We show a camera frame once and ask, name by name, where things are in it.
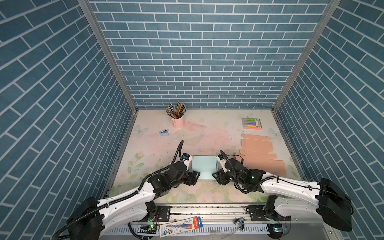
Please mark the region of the light blue paper box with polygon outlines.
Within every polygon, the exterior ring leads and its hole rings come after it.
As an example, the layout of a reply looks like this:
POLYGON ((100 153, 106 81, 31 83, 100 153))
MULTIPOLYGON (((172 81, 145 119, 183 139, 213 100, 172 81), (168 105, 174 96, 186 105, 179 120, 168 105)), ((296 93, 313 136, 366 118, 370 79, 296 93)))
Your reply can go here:
POLYGON ((199 172, 198 180, 215 180, 213 174, 218 171, 218 161, 215 156, 193 156, 193 171, 199 172))

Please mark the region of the pink paper box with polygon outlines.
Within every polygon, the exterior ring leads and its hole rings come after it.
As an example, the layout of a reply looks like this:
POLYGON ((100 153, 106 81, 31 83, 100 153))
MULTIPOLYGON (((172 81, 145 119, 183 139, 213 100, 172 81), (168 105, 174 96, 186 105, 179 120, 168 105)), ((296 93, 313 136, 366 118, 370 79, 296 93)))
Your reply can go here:
POLYGON ((241 136, 240 156, 249 169, 263 170, 280 177, 286 176, 285 163, 278 160, 270 137, 250 134, 241 136))

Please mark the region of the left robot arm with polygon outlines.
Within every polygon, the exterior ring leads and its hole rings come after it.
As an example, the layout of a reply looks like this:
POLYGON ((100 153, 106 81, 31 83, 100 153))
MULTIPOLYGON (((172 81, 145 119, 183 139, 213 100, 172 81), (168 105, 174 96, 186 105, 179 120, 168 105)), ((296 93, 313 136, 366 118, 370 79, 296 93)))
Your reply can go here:
POLYGON ((186 162, 175 162, 147 175, 141 184, 118 196, 86 199, 53 235, 54 240, 97 240, 107 231, 131 222, 153 219, 154 200, 185 184, 194 186, 200 173, 189 170, 186 162))

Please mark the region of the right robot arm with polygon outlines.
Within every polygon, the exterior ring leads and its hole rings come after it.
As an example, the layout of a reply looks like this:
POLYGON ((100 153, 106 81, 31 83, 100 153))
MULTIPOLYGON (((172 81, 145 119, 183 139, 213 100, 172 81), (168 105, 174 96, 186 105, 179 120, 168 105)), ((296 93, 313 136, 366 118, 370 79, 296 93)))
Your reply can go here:
POLYGON ((219 154, 216 159, 220 166, 212 176, 218 184, 225 186, 232 182, 243 194, 269 194, 263 208, 268 219, 305 216, 322 219, 340 231, 352 230, 352 200, 333 181, 322 178, 320 182, 305 182, 282 178, 263 170, 248 169, 225 153, 219 154))

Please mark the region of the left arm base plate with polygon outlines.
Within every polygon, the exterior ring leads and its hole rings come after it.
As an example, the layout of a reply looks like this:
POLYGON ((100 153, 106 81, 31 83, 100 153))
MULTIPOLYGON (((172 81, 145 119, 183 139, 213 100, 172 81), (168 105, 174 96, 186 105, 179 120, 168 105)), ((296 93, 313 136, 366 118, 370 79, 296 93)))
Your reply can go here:
POLYGON ((147 206, 147 214, 135 222, 158 223, 170 220, 171 206, 147 206))

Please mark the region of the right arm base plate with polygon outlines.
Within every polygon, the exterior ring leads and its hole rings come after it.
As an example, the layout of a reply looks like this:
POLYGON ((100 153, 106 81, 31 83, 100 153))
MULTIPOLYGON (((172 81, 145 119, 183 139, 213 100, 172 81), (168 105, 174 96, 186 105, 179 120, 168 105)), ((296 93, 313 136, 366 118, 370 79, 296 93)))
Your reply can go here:
POLYGON ((251 221, 290 221, 291 216, 282 216, 275 209, 266 207, 265 205, 249 205, 246 207, 246 212, 250 215, 251 221))

